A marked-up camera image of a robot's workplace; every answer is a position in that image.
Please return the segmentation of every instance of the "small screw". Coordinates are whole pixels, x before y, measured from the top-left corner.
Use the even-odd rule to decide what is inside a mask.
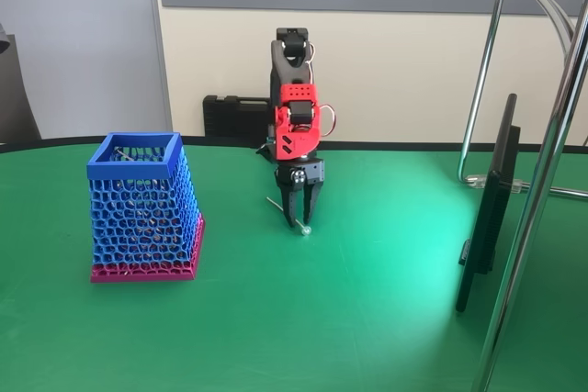
[[[266,196],[266,199],[270,204],[273,204],[274,206],[276,206],[276,208],[278,210],[280,210],[282,213],[284,212],[284,208],[282,208],[282,206],[279,205],[276,201],[274,201],[273,199],[271,199],[268,196]],[[297,219],[294,219],[294,221],[300,226],[300,233],[302,233],[302,236],[308,236],[309,234],[312,233],[311,227],[309,227],[308,225],[304,225],[302,222],[300,222]]]

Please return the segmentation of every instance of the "honeycomb mesh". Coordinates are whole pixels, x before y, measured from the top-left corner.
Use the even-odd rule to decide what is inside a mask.
[[[123,282],[147,280],[190,280],[196,275],[205,222],[198,215],[197,234],[190,262],[99,263],[92,266],[92,282]]]
[[[164,155],[163,148],[118,149],[133,161]],[[130,161],[120,157],[113,161]],[[90,180],[90,195],[94,265],[190,262],[199,211],[183,148],[170,179]]]

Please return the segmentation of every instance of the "green table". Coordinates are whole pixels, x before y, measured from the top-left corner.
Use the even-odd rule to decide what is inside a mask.
[[[322,152],[302,237],[266,202],[278,199],[271,165],[186,146],[207,221],[196,280],[91,285],[95,149],[0,154],[1,391],[469,390],[524,195],[458,316],[481,191],[456,182],[457,152]],[[472,153],[469,170],[490,157]],[[536,157],[520,154],[517,177]],[[565,154],[556,185],[587,187],[587,175],[588,155]],[[587,237],[588,204],[552,197],[492,390],[588,389]]]

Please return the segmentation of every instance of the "3d printed basket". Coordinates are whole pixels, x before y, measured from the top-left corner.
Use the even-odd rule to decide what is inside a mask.
[[[190,280],[204,218],[177,133],[111,133],[87,165],[92,282]]]

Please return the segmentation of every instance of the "robotic arm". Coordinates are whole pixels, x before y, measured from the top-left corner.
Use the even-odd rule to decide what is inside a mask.
[[[271,44],[270,122],[267,144],[258,153],[275,163],[276,184],[290,227],[297,194],[304,189],[308,224],[324,182],[324,162],[316,157],[321,139],[319,107],[312,71],[312,44],[306,28],[279,28]]]

